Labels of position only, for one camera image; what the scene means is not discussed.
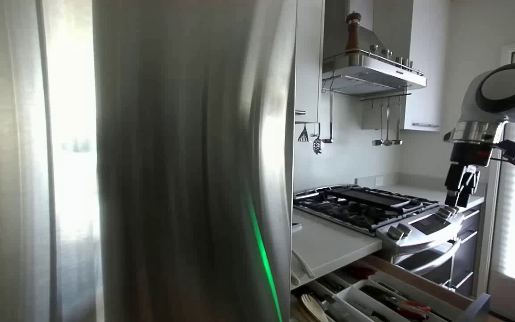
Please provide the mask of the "white cutlery tray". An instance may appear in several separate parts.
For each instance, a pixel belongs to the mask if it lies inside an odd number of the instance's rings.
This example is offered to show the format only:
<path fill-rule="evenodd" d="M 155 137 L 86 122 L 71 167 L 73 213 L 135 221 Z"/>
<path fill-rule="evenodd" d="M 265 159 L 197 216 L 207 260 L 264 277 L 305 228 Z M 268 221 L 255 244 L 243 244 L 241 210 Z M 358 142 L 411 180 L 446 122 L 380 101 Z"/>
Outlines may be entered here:
<path fill-rule="evenodd" d="M 426 303 L 423 304 L 432 309 L 427 315 L 397 308 L 390 302 L 392 298 L 411 298 L 394 293 L 372 279 L 348 284 L 333 273 L 297 287 L 292 293 L 300 305 L 302 294 L 313 296 L 329 322 L 456 322 L 458 318 L 458 314 L 445 314 Z"/>

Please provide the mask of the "stainless steel gas stove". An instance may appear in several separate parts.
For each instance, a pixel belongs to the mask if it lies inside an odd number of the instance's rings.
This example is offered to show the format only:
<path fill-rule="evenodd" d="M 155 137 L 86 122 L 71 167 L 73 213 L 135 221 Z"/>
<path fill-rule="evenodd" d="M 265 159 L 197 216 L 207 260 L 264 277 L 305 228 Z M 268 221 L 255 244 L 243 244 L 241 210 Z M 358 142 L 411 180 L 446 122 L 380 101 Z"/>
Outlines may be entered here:
<path fill-rule="evenodd" d="M 358 185 L 321 186 L 293 197 L 291 286 L 376 255 L 394 265 L 438 249 L 409 271 L 424 275 L 460 250 L 463 212 L 418 196 Z"/>

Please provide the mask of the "stainless steel range hood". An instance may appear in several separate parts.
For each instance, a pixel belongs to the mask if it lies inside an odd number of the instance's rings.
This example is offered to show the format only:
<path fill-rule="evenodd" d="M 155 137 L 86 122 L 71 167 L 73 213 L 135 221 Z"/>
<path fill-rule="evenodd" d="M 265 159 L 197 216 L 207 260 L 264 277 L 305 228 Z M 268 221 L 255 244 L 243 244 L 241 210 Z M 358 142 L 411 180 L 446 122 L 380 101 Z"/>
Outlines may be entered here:
<path fill-rule="evenodd" d="M 346 54 L 348 40 L 346 17 L 350 13 L 347 0 L 325 0 L 321 73 L 323 92 L 363 97 L 406 93 L 409 90 L 426 87 L 426 77 L 423 72 L 414 68 L 401 68 L 395 65 L 394 61 L 386 61 L 370 53 L 369 46 L 372 43 L 376 43 L 379 47 L 386 46 L 372 30 L 361 24 L 358 53 Z"/>

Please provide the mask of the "red handled tool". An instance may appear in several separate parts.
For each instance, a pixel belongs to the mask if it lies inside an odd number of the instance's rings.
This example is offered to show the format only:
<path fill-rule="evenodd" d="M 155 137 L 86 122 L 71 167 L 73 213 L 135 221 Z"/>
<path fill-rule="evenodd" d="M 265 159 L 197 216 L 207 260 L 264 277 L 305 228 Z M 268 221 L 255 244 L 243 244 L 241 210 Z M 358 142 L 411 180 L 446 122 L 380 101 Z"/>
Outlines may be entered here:
<path fill-rule="evenodd" d="M 415 314 L 427 315 L 432 312 L 431 307 L 417 301 L 399 300 L 398 298 L 392 298 L 390 302 L 397 308 L 407 310 Z"/>

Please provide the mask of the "row of metal spice jars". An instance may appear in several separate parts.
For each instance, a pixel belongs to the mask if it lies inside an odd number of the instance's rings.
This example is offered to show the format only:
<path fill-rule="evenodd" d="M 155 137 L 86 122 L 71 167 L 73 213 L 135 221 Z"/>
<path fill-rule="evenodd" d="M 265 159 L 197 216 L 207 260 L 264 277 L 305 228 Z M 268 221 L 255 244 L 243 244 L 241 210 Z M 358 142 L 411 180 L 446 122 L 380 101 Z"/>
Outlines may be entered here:
<path fill-rule="evenodd" d="M 377 55 L 378 57 L 381 57 L 381 58 L 385 59 L 386 61 L 390 61 L 390 62 L 394 61 L 395 65 L 398 65 L 401 68 L 405 68 L 405 69 L 413 68 L 413 61 L 411 61 L 410 59 L 405 58 L 405 57 L 400 57 L 400 56 L 393 57 L 393 52 L 386 47 L 380 47 L 376 43 L 372 43 L 369 46 L 369 49 L 370 49 L 370 53 Z"/>

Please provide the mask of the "stainless steel refrigerator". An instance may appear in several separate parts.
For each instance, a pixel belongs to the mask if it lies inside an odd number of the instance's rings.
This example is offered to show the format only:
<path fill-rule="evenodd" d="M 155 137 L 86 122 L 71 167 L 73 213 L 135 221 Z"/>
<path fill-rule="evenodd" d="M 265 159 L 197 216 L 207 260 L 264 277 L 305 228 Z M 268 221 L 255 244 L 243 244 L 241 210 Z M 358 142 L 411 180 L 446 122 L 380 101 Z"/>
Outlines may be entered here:
<path fill-rule="evenodd" d="M 0 322 L 290 322 L 298 0 L 0 0 Z"/>

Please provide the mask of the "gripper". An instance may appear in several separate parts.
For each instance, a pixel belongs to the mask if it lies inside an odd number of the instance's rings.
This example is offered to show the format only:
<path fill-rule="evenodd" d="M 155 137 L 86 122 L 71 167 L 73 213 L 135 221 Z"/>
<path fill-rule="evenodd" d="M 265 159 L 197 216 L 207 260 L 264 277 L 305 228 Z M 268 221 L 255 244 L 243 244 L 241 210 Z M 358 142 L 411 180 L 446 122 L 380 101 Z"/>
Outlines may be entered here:
<path fill-rule="evenodd" d="M 449 166 L 445 179 L 448 206 L 466 207 L 477 191 L 481 172 L 477 166 L 488 167 L 493 147 L 490 144 L 457 142 L 452 145 Z"/>

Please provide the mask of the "hanging slotted spoon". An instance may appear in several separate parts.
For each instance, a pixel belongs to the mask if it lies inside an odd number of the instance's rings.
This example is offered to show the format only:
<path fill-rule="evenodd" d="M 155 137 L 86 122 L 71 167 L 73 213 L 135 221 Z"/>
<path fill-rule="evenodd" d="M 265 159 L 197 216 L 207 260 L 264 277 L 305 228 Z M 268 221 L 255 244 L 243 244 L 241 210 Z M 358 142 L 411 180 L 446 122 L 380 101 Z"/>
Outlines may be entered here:
<path fill-rule="evenodd" d="M 321 139 L 321 123 L 317 123 L 316 130 L 313 131 L 313 134 L 311 135 L 314 137 L 313 140 L 313 152 L 318 155 L 322 153 L 322 139 Z"/>

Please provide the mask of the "red utensil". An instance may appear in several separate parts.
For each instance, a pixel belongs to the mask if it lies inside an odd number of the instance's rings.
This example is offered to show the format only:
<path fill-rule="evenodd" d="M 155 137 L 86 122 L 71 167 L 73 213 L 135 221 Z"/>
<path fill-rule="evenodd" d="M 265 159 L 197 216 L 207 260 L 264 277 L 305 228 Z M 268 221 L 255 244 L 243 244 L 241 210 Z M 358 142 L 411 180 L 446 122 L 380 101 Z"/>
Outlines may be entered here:
<path fill-rule="evenodd" d="M 349 265 L 347 271 L 356 280 L 366 280 L 368 277 L 376 274 L 374 269 L 357 265 Z"/>

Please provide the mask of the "row of hanging metal ladles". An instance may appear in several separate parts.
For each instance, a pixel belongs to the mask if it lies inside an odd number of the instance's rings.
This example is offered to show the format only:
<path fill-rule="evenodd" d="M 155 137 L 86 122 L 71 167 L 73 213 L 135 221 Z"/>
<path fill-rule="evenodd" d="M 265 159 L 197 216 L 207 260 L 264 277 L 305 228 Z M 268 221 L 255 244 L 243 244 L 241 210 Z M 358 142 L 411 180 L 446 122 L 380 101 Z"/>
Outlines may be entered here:
<path fill-rule="evenodd" d="M 390 99 L 394 98 L 395 101 L 395 110 L 396 110 L 396 118 L 394 123 L 394 137 L 390 137 L 390 130 L 392 124 L 392 108 Z M 385 146 L 390 147 L 392 145 L 402 145 L 403 140 L 400 138 L 401 132 L 401 96 L 389 96 L 386 97 L 386 104 L 381 103 L 379 106 L 379 133 L 380 138 L 378 140 L 372 140 L 371 144 L 373 146 Z"/>

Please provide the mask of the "open kitchen drawer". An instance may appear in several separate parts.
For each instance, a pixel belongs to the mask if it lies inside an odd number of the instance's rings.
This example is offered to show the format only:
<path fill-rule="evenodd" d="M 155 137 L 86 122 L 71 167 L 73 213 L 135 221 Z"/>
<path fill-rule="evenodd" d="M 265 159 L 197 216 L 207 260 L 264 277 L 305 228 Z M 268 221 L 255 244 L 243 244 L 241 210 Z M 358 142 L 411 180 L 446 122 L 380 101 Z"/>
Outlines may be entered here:
<path fill-rule="evenodd" d="M 293 322 L 489 322 L 490 297 L 473 300 L 369 256 L 291 292 Z"/>

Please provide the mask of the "wooden pepper mill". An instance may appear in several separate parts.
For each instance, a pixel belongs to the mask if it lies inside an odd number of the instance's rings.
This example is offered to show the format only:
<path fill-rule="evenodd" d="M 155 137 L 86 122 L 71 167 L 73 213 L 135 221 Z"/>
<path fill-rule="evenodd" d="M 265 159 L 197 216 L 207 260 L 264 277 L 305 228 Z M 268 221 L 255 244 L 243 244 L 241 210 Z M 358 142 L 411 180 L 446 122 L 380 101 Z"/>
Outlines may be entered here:
<path fill-rule="evenodd" d="M 348 40 L 346 44 L 346 54 L 353 55 L 358 53 L 359 49 L 359 27 L 362 15 L 358 12 L 352 12 L 346 17 Z"/>

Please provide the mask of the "oven door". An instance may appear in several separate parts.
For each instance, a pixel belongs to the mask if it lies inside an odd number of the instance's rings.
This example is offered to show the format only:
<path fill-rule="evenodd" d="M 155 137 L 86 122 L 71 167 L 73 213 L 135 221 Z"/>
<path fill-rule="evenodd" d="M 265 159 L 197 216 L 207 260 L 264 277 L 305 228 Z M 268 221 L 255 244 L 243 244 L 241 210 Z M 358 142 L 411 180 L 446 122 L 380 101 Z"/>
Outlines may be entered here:
<path fill-rule="evenodd" d="M 442 287 L 449 287 L 460 245 L 460 241 L 451 240 L 418 253 L 396 256 L 393 263 Z"/>

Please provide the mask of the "black stove griddle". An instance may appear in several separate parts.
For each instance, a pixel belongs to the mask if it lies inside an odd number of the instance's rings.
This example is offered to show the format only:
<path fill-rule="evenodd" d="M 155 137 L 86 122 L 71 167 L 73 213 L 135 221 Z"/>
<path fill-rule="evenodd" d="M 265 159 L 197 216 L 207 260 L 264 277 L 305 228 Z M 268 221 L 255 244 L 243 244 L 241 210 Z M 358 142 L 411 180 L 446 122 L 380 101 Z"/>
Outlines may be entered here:
<path fill-rule="evenodd" d="M 410 203 L 410 200 L 407 198 L 384 195 L 359 187 L 337 188 L 326 193 L 327 195 L 336 196 L 341 199 L 363 203 L 382 209 L 402 208 L 403 206 L 407 206 Z"/>

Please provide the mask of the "grey drawer cabinet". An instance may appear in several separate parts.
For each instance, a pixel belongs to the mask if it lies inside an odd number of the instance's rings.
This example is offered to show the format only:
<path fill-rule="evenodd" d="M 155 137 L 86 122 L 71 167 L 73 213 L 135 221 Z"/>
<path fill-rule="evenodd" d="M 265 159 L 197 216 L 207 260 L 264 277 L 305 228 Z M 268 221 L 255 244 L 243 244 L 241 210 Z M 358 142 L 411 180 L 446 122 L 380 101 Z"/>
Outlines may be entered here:
<path fill-rule="evenodd" d="M 452 259 L 450 279 L 442 285 L 458 292 L 460 295 L 472 297 L 474 294 L 474 275 L 477 258 L 477 241 L 480 234 L 481 206 L 475 206 L 463 212 L 462 228 L 456 235 L 460 239 L 460 248 Z"/>

